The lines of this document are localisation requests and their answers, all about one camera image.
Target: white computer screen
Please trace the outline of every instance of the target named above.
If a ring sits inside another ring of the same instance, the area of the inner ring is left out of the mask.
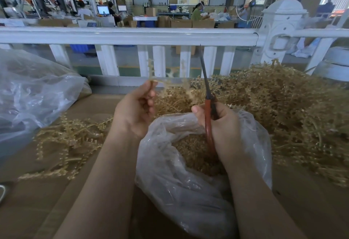
[[[127,11],[125,5],[118,5],[118,10],[119,10],[119,11]]]
[[[106,7],[106,6],[98,6],[97,9],[98,9],[98,13],[99,14],[101,14],[101,15],[104,15],[104,14],[109,15],[108,7]]]

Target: green shirt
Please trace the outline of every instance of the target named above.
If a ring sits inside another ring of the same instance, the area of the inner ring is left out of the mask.
[[[195,10],[193,11],[192,16],[190,17],[190,19],[192,21],[200,21],[200,20],[202,20],[201,12],[200,12],[200,10],[198,8],[195,8]]]

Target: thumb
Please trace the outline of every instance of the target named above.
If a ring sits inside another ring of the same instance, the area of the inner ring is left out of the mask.
[[[195,105],[192,106],[192,112],[195,114],[196,118],[198,119],[198,123],[205,127],[205,111],[202,107]]]
[[[138,99],[144,96],[147,92],[149,92],[150,89],[151,89],[151,81],[147,80],[140,87],[133,90],[131,94]]]

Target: large plastic sheet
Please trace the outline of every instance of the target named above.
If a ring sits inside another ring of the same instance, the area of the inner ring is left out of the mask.
[[[245,152],[272,186],[269,134],[253,115],[238,113]],[[160,211],[188,233],[204,238],[233,238],[237,222],[226,176],[209,177],[186,168],[172,146],[189,134],[204,134],[194,114],[164,115],[151,123],[138,150],[136,184]]]
[[[25,51],[0,49],[0,69],[0,142],[48,126],[91,93],[86,78]]]

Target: scissors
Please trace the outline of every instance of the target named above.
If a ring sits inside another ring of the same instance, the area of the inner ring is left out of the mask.
[[[200,62],[201,62],[203,78],[205,80],[205,87],[206,87],[206,98],[205,98],[206,140],[207,140],[208,148],[210,149],[211,153],[216,155],[217,153],[216,153],[216,148],[215,148],[215,142],[213,140],[213,135],[212,135],[211,119],[213,119],[213,120],[219,119],[216,105],[215,105],[215,102],[217,101],[217,99],[216,99],[215,95],[211,93],[210,86],[208,84],[205,62],[203,60],[203,55],[202,55],[202,51],[201,51],[201,45],[200,45]]]

